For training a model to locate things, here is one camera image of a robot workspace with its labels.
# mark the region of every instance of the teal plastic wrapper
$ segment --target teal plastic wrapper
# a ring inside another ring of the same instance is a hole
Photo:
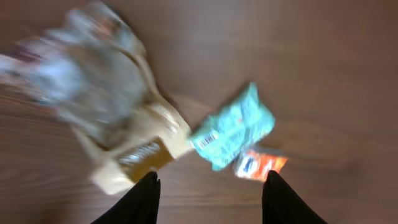
[[[213,170],[221,170],[242,149],[268,135],[274,125],[275,118],[259,101],[256,84],[250,83],[218,115],[209,116],[190,142],[200,156],[212,163]]]

